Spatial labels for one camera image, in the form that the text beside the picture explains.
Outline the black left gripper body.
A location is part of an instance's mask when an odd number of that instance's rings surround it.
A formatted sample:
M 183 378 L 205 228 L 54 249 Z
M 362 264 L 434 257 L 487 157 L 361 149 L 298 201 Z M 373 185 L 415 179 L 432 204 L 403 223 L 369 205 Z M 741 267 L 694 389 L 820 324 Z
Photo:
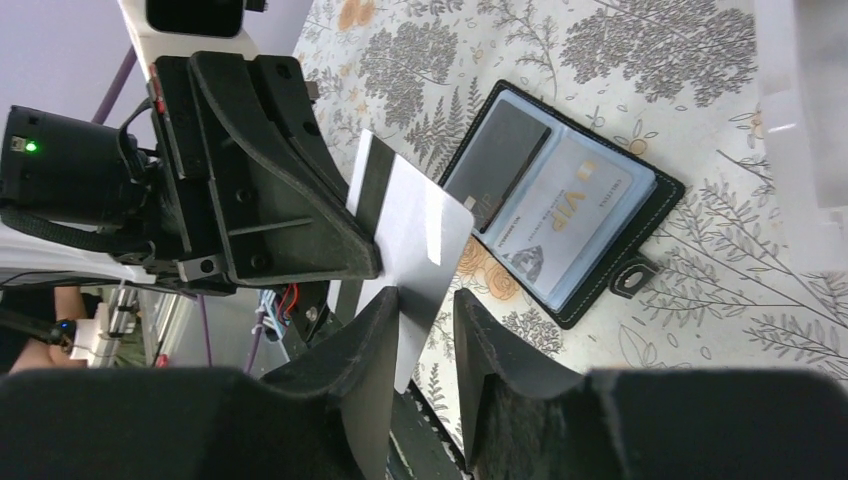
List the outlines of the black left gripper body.
M 229 295 L 280 286 L 238 286 L 227 276 L 191 56 L 151 66 L 138 113 L 150 117 L 152 148 L 127 125 L 13 106 L 1 147 L 2 224 L 136 267 L 158 290 Z

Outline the white VIP card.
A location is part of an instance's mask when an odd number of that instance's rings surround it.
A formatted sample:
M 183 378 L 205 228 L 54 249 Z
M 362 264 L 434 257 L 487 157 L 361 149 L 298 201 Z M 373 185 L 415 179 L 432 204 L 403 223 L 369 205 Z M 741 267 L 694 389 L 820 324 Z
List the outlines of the white VIP card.
M 567 135 L 533 173 L 491 248 L 530 291 L 558 308 L 654 179 L 643 165 Z

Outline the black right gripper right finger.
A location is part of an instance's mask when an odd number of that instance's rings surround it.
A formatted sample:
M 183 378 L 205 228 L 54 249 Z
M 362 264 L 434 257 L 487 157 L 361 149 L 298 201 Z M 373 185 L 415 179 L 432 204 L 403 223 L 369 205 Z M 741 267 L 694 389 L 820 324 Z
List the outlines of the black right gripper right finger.
M 453 301 L 465 464 L 477 479 L 843 479 L 847 394 L 810 370 L 577 373 Z

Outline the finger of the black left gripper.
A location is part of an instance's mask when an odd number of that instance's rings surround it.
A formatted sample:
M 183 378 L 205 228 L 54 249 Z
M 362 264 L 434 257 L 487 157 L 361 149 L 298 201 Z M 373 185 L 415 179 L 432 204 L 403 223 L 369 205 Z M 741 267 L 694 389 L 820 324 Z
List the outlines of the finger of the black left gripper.
M 300 63 L 203 51 L 189 61 L 229 280 L 373 279 L 373 238 L 345 205 Z

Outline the white plastic card box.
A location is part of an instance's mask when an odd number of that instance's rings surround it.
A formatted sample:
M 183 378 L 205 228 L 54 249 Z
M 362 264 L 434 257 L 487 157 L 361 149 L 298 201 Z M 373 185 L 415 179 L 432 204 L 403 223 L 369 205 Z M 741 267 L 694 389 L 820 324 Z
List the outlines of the white plastic card box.
M 758 88 L 791 267 L 847 268 L 847 4 L 757 1 Z

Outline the silver card magnetic stripe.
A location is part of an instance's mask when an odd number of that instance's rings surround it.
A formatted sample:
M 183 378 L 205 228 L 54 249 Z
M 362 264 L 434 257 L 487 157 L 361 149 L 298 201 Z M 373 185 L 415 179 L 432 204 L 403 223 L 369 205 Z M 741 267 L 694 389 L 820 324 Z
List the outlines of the silver card magnetic stripe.
M 374 241 L 372 280 L 334 280 L 327 303 L 349 323 L 385 286 L 399 290 L 394 387 L 404 392 L 471 235 L 472 214 L 373 132 L 359 140 L 346 208 Z

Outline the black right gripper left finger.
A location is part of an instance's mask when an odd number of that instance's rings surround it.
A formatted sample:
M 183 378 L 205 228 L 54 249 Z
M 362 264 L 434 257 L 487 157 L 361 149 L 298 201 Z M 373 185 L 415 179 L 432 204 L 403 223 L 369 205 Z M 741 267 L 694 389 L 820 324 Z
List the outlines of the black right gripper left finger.
M 255 379 L 230 368 L 40 369 L 1 382 L 5 479 L 381 479 L 398 291 Z

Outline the black leather card holder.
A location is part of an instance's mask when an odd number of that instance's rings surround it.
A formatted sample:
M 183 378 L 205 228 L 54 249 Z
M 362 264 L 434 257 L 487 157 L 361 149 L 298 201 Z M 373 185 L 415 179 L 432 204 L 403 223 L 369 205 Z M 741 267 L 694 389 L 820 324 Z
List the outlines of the black leather card holder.
M 681 181 L 518 86 L 499 80 L 440 185 L 474 237 L 562 329 L 605 291 L 630 298 L 658 273 L 640 249 Z

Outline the person forearm in background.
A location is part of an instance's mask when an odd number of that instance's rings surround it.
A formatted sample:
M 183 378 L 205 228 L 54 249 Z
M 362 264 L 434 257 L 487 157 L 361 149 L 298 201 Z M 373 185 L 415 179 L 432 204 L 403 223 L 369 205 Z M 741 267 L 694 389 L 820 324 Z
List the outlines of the person forearm in background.
M 1 318 L 7 313 L 31 319 L 40 327 L 57 322 L 90 319 L 100 296 L 83 293 L 78 286 L 9 289 L 1 292 Z M 1 374 L 32 369 L 86 368 L 59 346 L 48 345 L 19 330 L 1 326 Z

